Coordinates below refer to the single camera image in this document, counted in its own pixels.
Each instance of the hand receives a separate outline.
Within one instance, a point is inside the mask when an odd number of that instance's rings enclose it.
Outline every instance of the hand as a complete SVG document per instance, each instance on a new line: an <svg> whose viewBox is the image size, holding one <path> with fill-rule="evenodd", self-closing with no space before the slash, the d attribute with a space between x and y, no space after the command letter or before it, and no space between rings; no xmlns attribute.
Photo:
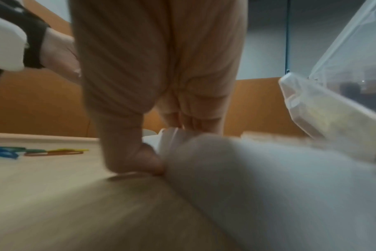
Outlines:
<svg viewBox="0 0 376 251"><path fill-rule="evenodd" d="M141 139L143 115L154 106L170 127L222 134L247 0L69 3L83 99L109 170L164 171Z"/></svg>
<svg viewBox="0 0 376 251"><path fill-rule="evenodd" d="M40 50L40 62L65 79L80 83L81 68L76 56L74 38L71 36L48 28Z"/></svg>

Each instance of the transparent storage bin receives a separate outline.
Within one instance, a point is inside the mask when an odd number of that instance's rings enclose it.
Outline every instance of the transparent storage bin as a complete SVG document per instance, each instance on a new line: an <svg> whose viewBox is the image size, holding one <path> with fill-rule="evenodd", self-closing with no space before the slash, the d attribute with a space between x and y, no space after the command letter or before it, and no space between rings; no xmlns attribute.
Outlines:
<svg viewBox="0 0 376 251"><path fill-rule="evenodd" d="M376 0L367 0L309 78L279 80L293 121L339 151L376 160Z"/></svg>

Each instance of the blue vertical pole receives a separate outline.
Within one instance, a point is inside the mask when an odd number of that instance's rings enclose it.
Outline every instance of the blue vertical pole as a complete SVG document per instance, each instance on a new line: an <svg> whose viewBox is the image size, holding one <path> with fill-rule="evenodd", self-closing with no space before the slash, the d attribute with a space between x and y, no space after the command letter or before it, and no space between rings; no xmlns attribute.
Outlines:
<svg viewBox="0 0 376 251"><path fill-rule="evenodd" d="M286 74L290 72L290 7L291 0L287 0L287 13L286 13L286 62L285 62L285 72Z"/></svg>

